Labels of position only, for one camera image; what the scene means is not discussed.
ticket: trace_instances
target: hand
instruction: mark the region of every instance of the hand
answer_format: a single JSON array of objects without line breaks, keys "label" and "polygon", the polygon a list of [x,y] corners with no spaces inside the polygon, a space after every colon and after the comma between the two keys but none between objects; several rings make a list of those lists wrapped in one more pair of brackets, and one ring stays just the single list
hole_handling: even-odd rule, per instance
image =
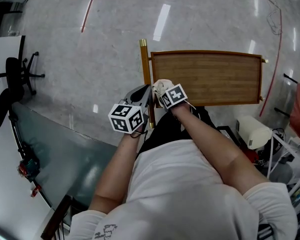
[{"label": "hand", "polygon": [[178,104],[171,108],[172,114],[178,118],[178,116],[182,113],[186,113],[190,111],[190,105],[186,102]]}]

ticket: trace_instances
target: wooden panel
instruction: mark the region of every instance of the wooden panel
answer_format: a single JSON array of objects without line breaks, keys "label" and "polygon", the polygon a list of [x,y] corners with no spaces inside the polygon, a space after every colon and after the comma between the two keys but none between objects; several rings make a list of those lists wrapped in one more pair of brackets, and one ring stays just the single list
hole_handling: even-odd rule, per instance
[{"label": "wooden panel", "polygon": [[151,53],[154,82],[181,84],[194,106],[259,103],[262,56],[224,51]]}]

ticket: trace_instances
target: floor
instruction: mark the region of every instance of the floor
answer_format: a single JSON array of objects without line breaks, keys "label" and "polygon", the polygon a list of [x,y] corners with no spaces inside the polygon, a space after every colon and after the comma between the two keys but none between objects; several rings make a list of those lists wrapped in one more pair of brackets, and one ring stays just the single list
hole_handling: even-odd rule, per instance
[{"label": "floor", "polygon": [[[266,97],[280,39],[267,22],[272,12],[279,28],[279,12],[267,0],[93,0],[82,28],[90,1],[29,0],[13,20],[11,28],[26,35],[24,54],[40,53],[33,70],[46,77],[34,81],[37,95],[24,101],[39,114],[117,145],[122,134],[112,130],[107,115],[128,91],[143,84],[139,39],[148,40],[150,51],[260,54],[269,60],[262,74],[261,95]],[[283,117],[273,108],[287,105],[287,93],[294,88],[283,80],[283,73],[300,81],[300,0],[272,1],[282,11],[282,44],[263,115],[259,117],[262,102],[207,107],[217,126],[234,128],[241,115],[252,115],[273,128],[282,124]],[[154,38],[163,4],[170,10],[160,38]]]}]

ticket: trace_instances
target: white t-shirt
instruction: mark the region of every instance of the white t-shirt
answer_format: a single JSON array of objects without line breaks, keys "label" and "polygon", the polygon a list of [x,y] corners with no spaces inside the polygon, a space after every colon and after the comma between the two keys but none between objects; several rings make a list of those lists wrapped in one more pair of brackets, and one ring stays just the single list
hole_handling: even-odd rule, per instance
[{"label": "white t-shirt", "polygon": [[140,154],[126,202],[108,215],[73,216],[70,239],[256,240],[259,224],[270,224],[274,239],[295,239],[286,185],[261,183],[242,196],[223,184],[192,140],[179,140]]}]

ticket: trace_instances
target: office chair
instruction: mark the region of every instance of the office chair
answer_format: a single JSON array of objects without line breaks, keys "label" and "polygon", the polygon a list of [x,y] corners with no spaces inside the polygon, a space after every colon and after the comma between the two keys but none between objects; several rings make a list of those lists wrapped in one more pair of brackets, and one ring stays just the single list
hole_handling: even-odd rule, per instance
[{"label": "office chair", "polygon": [[6,114],[8,113],[8,110],[11,108],[11,105],[23,98],[25,94],[23,85],[26,84],[29,87],[31,95],[35,95],[37,93],[32,89],[30,77],[44,78],[45,74],[31,74],[30,68],[34,56],[38,55],[39,52],[33,53],[27,66],[26,62],[28,60],[26,58],[22,61],[22,65],[17,58],[10,57],[6,59],[5,73],[0,73],[0,78],[6,77],[8,84],[8,88],[5,89],[0,95],[0,127],[6,117]]}]

